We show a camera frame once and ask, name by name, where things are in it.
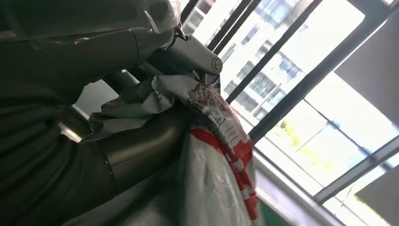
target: glass pane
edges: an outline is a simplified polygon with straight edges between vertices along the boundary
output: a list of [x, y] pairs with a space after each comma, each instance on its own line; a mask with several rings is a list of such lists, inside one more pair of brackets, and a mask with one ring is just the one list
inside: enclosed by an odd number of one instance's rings
[[183, 24], [184, 33], [193, 34], [202, 44], [208, 45], [240, 2], [241, 0], [199, 0]]
[[356, 193], [385, 173], [381, 167], [368, 172], [352, 185], [342, 190], [323, 205], [347, 225], [387, 226], [389, 225], [367, 204], [362, 202]]
[[399, 135], [389, 119], [335, 73], [327, 75], [305, 99], [371, 153]]
[[[304, 101], [255, 146], [310, 194], [320, 191], [366, 157]], [[282, 162], [281, 153], [289, 160]]]
[[[222, 96], [230, 94], [225, 87], [231, 81], [239, 84], [250, 70], [242, 70], [246, 65], [256, 65], [270, 47], [281, 37], [284, 31], [306, 8], [310, 1], [300, 0], [264, 0], [238, 30], [221, 52], [221, 56], [234, 45], [235, 50], [224, 62], [221, 75]], [[277, 14], [280, 10], [290, 6], [289, 13], [283, 22], [279, 22]], [[308, 17], [305, 24], [288, 40], [271, 61], [261, 70], [264, 75], [275, 84], [268, 92], [257, 92], [248, 85], [243, 91], [257, 102], [257, 107], [246, 111], [237, 101], [232, 102], [235, 108], [255, 126], [259, 117], [255, 113], [259, 108], [270, 112], [283, 97], [292, 90], [317, 64], [319, 64], [340, 42], [342, 42], [363, 20], [364, 15], [346, 0], [324, 0]], [[259, 30], [250, 35], [254, 28]]]

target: plastic bag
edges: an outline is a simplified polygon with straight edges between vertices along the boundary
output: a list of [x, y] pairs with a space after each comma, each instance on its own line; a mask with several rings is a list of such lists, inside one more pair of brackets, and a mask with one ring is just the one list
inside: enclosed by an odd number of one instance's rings
[[178, 0], [6, 0], [0, 42], [76, 45], [117, 32], [163, 33], [180, 22]]
[[[66, 225], [98, 225], [98, 218], [112, 225], [129, 226], [263, 224], [251, 165], [252, 142], [218, 93], [188, 76], [156, 76], [123, 91], [90, 121], [96, 125], [99, 137], [104, 137], [140, 127], [140, 123], [127, 120], [145, 121], [170, 108], [175, 98], [198, 112], [186, 135], [178, 167], [161, 170]], [[151, 184], [154, 180], [158, 181], [156, 186]], [[159, 188], [159, 180], [168, 183]], [[142, 194], [154, 189], [160, 190], [148, 196]], [[148, 200], [140, 208], [124, 207], [140, 206], [137, 199], [142, 197]], [[115, 213], [112, 206], [119, 211]], [[104, 209], [112, 211], [101, 213]]]

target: green foliage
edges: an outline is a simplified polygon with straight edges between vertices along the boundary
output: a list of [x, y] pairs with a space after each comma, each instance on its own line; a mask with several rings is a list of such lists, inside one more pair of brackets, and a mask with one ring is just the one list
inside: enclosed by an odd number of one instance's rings
[[[289, 137], [291, 140], [291, 147], [298, 147], [302, 140], [297, 135], [296, 128], [292, 126], [288, 120], [283, 120], [280, 124], [273, 128], [274, 133], [279, 137]], [[322, 167], [326, 171], [332, 171], [333, 163], [331, 159], [325, 159], [322, 157], [322, 150], [311, 150], [305, 146], [298, 151], [302, 156], [306, 157], [312, 166]]]

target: metal frame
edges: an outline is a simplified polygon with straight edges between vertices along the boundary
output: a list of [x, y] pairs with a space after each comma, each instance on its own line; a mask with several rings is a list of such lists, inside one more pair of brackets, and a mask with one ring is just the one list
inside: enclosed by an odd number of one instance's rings
[[281, 47], [294, 35], [294, 33], [305, 23], [309, 15], [316, 9], [316, 7], [323, 0], [314, 0], [309, 6], [303, 11], [303, 13], [292, 23], [287, 31], [281, 36], [281, 38], [270, 48], [270, 50], [262, 57], [262, 59], [255, 65], [255, 67], [249, 72], [249, 74], [242, 80], [240, 84], [233, 90], [233, 92], [227, 97], [226, 102], [231, 102], [238, 97], [238, 95], [245, 89], [245, 87], [258, 75], [263, 67], [276, 55]]
[[[321, 113], [319, 110], [317, 110], [311, 103], [309, 103], [305, 98], [303, 99], [303, 101], [305, 103], [307, 103], [314, 111], [316, 111], [321, 117], [323, 117], [327, 123], [329, 125], [331, 125], [332, 127], [334, 127], [334, 129], [338, 130], [344, 137], [346, 137], [348, 140], [350, 140], [359, 150], [360, 152], [362, 152], [366, 158], [370, 157], [373, 155], [373, 153], [371, 151], [366, 150], [364, 147], [360, 146], [355, 140], [353, 140], [350, 136], [348, 136], [344, 131], [342, 131], [334, 122], [332, 122], [327, 116], [325, 116], [323, 113]], [[381, 165], [382, 168], [384, 168], [384, 170], [389, 171], [392, 169], [392, 166], [388, 163], [382, 163]]]
[[260, 2], [261, 0], [252, 0], [247, 9], [245, 9], [242, 15], [237, 19], [233, 27], [230, 28], [229, 32], [223, 37], [223, 39], [213, 50], [214, 53], [219, 54], [223, 50], [227, 43], [232, 39], [233, 35], [237, 33], [238, 29], [242, 26], [246, 19], [248, 19], [249, 15], [251, 15], [251, 13], [255, 10]]
[[340, 176], [337, 180], [323, 188], [320, 192], [314, 195], [314, 199], [318, 204], [323, 204], [325, 201], [334, 197], [341, 190], [350, 186], [353, 182], [391, 158], [396, 153], [399, 153], [399, 136], [378, 149], [365, 160], [361, 161], [359, 164]]
[[[330, 73], [346, 56], [348, 56], [364, 39], [366, 39], [390, 14], [389, 9], [383, 5], [372, 10], [370, 6], [358, 7], [359, 4], [369, 2], [369, 0], [350, 0], [356, 8], [365, 14], [364, 20], [359, 26], [344, 39], [319, 65], [317, 65], [305, 78], [296, 85], [291, 92], [289, 92], [250, 132], [249, 136], [254, 143], [259, 141], [270, 129], [275, 126], [281, 118], [283, 118], [299, 101], [301, 101], [308, 92], [315, 87], [328, 73]], [[245, 88], [240, 84], [237, 86], [235, 96]]]
[[[234, 23], [241, 16], [242, 12], [244, 12], [244, 10], [248, 7], [250, 2], [251, 2], [251, 0], [242, 0], [240, 2], [240, 4], [237, 6], [237, 8], [234, 10], [234, 12], [229, 17], [229, 19], [227, 19], [226, 23], [224, 23], [224, 25], [220, 28], [220, 31], [215, 35], [215, 37], [211, 40], [211, 42], [207, 46], [209, 50], [213, 51], [216, 54], [220, 53], [219, 50], [218, 50], [219, 52], [216, 52], [215, 48], [218, 47], [219, 43], [225, 38], [225, 35], [227, 34], [227, 32], [229, 32], [228, 33], [229, 37], [232, 37], [237, 32], [237, 30], [234, 29], [234, 27], [235, 27]], [[260, 0], [255, 0], [254, 2], [257, 2], [257, 3], [255, 3], [257, 6], [259, 4]], [[243, 21], [240, 20], [238, 23], [242, 24], [246, 20], [246, 18]]]

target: black window bar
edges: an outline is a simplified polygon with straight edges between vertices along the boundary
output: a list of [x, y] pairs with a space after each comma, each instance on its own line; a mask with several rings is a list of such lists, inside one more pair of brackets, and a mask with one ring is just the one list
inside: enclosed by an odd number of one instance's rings
[[242, 14], [242, 12], [247, 8], [251, 0], [242, 0], [240, 4], [237, 6], [237, 8], [233, 11], [233, 13], [230, 15], [230, 17], [227, 19], [226, 23], [223, 24], [223, 26], [220, 28], [220, 31], [215, 35], [215, 37], [211, 40], [211, 42], [208, 44], [208, 49], [213, 51], [215, 48], [218, 46], [220, 41], [224, 38], [226, 33], [232, 28], [234, 23], [236, 22], [237, 18]]
[[[314, 1], [309, 7], [317, 4], [321, 1]], [[380, 24], [386, 20], [391, 11], [386, 6], [377, 6], [375, 4], [383, 4], [379, 1], [359, 1], [350, 0], [357, 9], [365, 14], [365, 19], [359, 24], [358, 27], [341, 42], [325, 59], [321, 61], [309, 74], [307, 74], [302, 81], [296, 85], [291, 92], [289, 92], [250, 132], [249, 136], [252, 138], [253, 142], [259, 141], [269, 130], [275, 126], [281, 118], [283, 118], [299, 101], [301, 101], [305, 95], [316, 86], [328, 73], [330, 73], [346, 56], [348, 56], [359, 44], [362, 43]], [[304, 11], [304, 13], [309, 13], [309, 7]], [[294, 22], [303, 19], [302, 15]], [[230, 94], [227, 98], [227, 102], [231, 103], [248, 85], [251, 80], [260, 72], [260, 70], [266, 65], [268, 60], [273, 57], [273, 55], [279, 51], [284, 40], [282, 40], [286, 33], [281, 37], [281, 39], [274, 45], [268, 53], [262, 58], [262, 60], [257, 64], [253, 70], [247, 75], [247, 77], [237, 86], [237, 88]]]
[[259, 5], [261, 0], [253, 0], [249, 6], [245, 9], [245, 11], [242, 13], [242, 15], [235, 21], [233, 27], [227, 27], [226, 29], [228, 30], [227, 34], [224, 37], [221, 37], [221, 40], [215, 40], [215, 42], [218, 42], [218, 45], [215, 46], [213, 49], [213, 52], [216, 54], [219, 54], [222, 49], [227, 45], [227, 43], [232, 39], [232, 37], [237, 33], [238, 29], [242, 26], [242, 24], [248, 19], [249, 15], [251, 15], [252, 11], [255, 10], [255, 8]]
[[263, 67], [271, 60], [271, 58], [280, 51], [281, 47], [294, 35], [294, 33], [302, 26], [302, 24], [305, 23], [309, 15], [316, 9], [316, 7], [322, 1], [323, 0], [314, 0], [311, 4], [309, 4], [309, 6], [294, 21], [294, 23], [292, 23], [292, 25], [286, 30], [286, 32], [281, 36], [281, 38], [276, 42], [276, 44], [274, 44], [274, 46], [270, 48], [270, 50], [262, 57], [259, 63], [255, 65], [255, 67], [242, 80], [242, 82], [238, 84], [237, 88], [233, 90], [233, 92], [231, 92], [231, 94], [226, 99], [227, 103], [231, 104], [231, 102], [238, 97], [238, 95], [245, 89], [245, 87], [252, 81], [252, 79], [263, 69]]

